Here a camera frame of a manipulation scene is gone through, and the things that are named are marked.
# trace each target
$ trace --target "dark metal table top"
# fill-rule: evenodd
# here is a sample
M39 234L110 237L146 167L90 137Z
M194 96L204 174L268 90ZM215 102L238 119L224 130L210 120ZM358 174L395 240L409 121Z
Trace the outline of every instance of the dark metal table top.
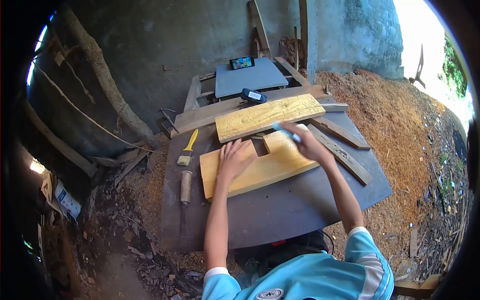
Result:
M329 112L325 118L364 140L344 112ZM363 186L338 164L362 210L392 193L390 184L372 150L357 149L322 130L346 150L372 176ZM210 203L205 199L199 156L221 147L215 125L201 128L193 145L189 166L177 165L191 133L173 138L168 149L162 195L161 248L169 251L202 251ZM193 172L192 197L187 208L188 238L180 239L180 178L183 170ZM249 247L292 238L340 220L330 183L322 167L314 168L274 184L228 199L228 247Z

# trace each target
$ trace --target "shirt logo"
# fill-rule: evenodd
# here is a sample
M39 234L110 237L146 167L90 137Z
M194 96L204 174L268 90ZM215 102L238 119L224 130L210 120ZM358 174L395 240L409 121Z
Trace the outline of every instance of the shirt logo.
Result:
M278 300L283 296L283 290L281 288L267 289L257 294L258 300Z

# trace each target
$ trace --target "ground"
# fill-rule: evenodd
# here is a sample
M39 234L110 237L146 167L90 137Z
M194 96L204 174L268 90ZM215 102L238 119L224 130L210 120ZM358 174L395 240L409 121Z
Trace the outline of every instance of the ground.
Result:
M390 182L392 195L363 215L395 277L424 279L447 268L463 237L472 200L463 163L465 133L458 119L406 79L384 80L362 70L319 72L316 84L327 84L337 102L349 105L348 116L372 146ZM117 187L114 179L125 165L111 169L84 205L72 241L79 296L174 300L201 296L205 272L201 253L160 250L160 197L168 148L168 139L163 135L160 139L160 154L144 159ZM414 229L418 252L410 253ZM333 236L334 255L343 259L346 235L341 223L325 231ZM228 267L234 276L241 276L231 255Z

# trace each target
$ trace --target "phone screen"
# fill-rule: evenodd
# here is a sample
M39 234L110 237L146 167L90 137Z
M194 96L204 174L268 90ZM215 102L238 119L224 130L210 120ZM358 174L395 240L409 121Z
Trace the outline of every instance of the phone screen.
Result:
M231 64L234 70L241 68L248 68L252 66L252 59L250 56L242 57L239 59L231 60Z

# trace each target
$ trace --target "person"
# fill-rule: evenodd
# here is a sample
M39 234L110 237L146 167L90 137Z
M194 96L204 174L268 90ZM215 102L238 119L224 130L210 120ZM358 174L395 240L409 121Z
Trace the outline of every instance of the person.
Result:
M254 160L244 159L246 143L236 140L220 150L215 192L208 214L204 239L203 300L298 300L298 299L375 299L387 300L393 292L394 277L387 260L363 226L360 205L340 173L334 156L310 131L292 123L281 126L300 137L299 152L317 161L325 170L338 214L348 235L345 261L325 250L300 254L268 270L252 286L241 289L228 273L227 194L232 180Z

